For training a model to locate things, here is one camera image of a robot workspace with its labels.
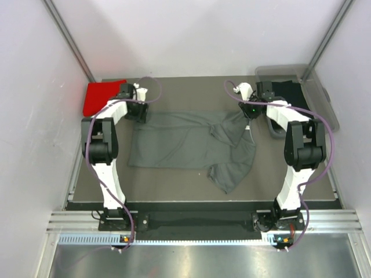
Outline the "black t shirt in bin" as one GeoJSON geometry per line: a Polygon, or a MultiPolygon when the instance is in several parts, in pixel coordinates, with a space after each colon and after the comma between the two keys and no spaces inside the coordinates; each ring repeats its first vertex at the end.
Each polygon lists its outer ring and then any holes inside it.
{"type": "Polygon", "coordinates": [[[292,81],[273,82],[272,89],[276,96],[282,97],[292,106],[309,110],[301,89],[301,84],[292,81]]]}

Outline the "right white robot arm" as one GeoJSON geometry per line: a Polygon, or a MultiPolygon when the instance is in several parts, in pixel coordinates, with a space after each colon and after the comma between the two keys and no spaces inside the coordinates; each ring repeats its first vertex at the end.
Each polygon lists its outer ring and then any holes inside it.
{"type": "Polygon", "coordinates": [[[256,90],[243,82],[233,91],[241,96],[238,105],[247,118],[264,114],[285,132],[283,154],[288,167],[283,186],[269,213],[253,215],[254,227],[261,232],[291,227],[302,220],[301,198],[306,182],[326,158],[325,125],[293,109],[275,94],[270,82],[257,83],[256,90]]]}

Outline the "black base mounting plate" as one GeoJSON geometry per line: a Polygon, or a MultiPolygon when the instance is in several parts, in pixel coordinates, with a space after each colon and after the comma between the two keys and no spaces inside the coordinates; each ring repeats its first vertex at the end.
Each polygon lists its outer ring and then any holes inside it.
{"type": "Polygon", "coordinates": [[[301,230],[303,216],[277,220],[268,211],[139,211],[132,214],[139,240],[257,238],[262,232],[301,230]]]}

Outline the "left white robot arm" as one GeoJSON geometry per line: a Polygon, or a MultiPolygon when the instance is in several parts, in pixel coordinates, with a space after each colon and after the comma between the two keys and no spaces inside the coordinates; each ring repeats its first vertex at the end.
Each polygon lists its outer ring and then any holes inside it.
{"type": "Polygon", "coordinates": [[[88,84],[82,110],[81,148],[103,193],[103,208],[97,210],[100,231],[128,231],[132,227],[118,178],[115,126],[121,119],[145,122],[149,108],[146,93],[146,88],[126,80],[88,84]]]}

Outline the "clear plastic bin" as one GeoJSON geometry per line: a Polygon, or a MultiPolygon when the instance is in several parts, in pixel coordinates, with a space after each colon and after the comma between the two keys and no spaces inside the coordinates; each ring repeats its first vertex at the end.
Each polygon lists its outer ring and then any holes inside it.
{"type": "Polygon", "coordinates": [[[255,69],[257,82],[282,83],[291,81],[301,86],[303,100],[306,109],[318,113],[328,122],[332,132],[337,132],[340,128],[339,121],[333,110],[330,97],[323,88],[315,70],[309,70],[306,64],[292,65],[268,65],[260,66],[255,69]]]}

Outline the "right aluminium frame post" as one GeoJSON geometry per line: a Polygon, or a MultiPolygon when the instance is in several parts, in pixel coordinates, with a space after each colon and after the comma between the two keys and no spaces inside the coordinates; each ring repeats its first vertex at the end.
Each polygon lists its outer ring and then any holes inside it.
{"type": "Polygon", "coordinates": [[[309,75],[314,70],[315,66],[320,61],[325,50],[330,45],[332,39],[334,38],[337,30],[340,28],[343,20],[345,19],[347,13],[351,10],[352,5],[355,3],[355,0],[345,0],[341,3],[338,11],[336,12],[334,18],[331,20],[329,27],[327,28],[323,38],[321,39],[316,51],[314,52],[307,69],[302,74],[300,80],[305,82],[309,75]]]}

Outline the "aluminium front rail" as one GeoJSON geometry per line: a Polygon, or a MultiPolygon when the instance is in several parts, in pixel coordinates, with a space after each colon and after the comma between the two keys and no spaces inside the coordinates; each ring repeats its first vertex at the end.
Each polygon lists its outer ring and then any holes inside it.
{"type": "MultiPolygon", "coordinates": [[[[55,211],[47,224],[47,233],[97,232],[97,214],[89,211],[55,211]]],[[[361,233],[362,227],[354,210],[303,211],[301,223],[308,223],[307,233],[361,233]]]]}

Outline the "left aluminium frame post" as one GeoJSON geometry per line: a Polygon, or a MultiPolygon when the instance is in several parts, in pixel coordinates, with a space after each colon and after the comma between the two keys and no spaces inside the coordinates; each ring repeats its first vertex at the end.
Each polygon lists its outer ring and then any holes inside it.
{"type": "Polygon", "coordinates": [[[52,0],[41,0],[47,12],[50,14],[53,22],[55,23],[58,31],[65,40],[69,50],[76,59],[78,65],[80,66],[82,72],[90,83],[96,82],[95,77],[93,76],[92,71],[90,70],[86,60],[84,59],[75,39],[71,35],[65,21],[63,20],[60,12],[57,9],[57,6],[52,0]]]}

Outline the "aluminium frame post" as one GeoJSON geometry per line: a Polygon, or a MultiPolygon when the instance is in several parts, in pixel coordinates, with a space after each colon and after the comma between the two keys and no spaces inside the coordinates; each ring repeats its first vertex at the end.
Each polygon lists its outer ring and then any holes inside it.
{"type": "Polygon", "coordinates": [[[57,9],[57,6],[52,0],[41,0],[47,12],[50,14],[53,22],[55,23],[58,31],[65,40],[69,50],[76,59],[78,65],[80,66],[82,72],[90,83],[96,82],[95,77],[93,76],[92,71],[90,70],[86,60],[84,59],[75,39],[71,35],[65,21],[63,20],[60,12],[57,9]]]}
{"type": "Polygon", "coordinates": [[[336,12],[334,18],[331,20],[329,27],[327,28],[323,38],[321,39],[316,51],[314,52],[307,69],[302,74],[300,80],[305,82],[309,75],[314,70],[315,66],[320,61],[325,50],[330,45],[332,39],[334,38],[337,30],[340,28],[343,20],[345,19],[347,13],[351,10],[352,5],[355,3],[355,0],[345,0],[341,3],[338,11],[336,12]]]}

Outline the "red folded t shirt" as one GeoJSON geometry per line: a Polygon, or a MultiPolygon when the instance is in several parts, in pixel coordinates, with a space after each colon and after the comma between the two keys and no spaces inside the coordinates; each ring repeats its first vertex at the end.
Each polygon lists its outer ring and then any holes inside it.
{"type": "Polygon", "coordinates": [[[83,116],[90,117],[99,112],[110,98],[118,94],[120,85],[126,82],[127,80],[121,79],[118,81],[88,83],[82,110],[83,116]]]}

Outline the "grey t shirt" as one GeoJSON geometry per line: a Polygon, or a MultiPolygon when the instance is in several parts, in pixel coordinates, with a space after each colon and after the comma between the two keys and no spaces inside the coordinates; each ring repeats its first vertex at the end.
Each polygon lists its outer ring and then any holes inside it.
{"type": "Polygon", "coordinates": [[[238,111],[166,111],[133,128],[128,166],[207,170],[231,193],[252,169],[256,144],[238,111]]]}

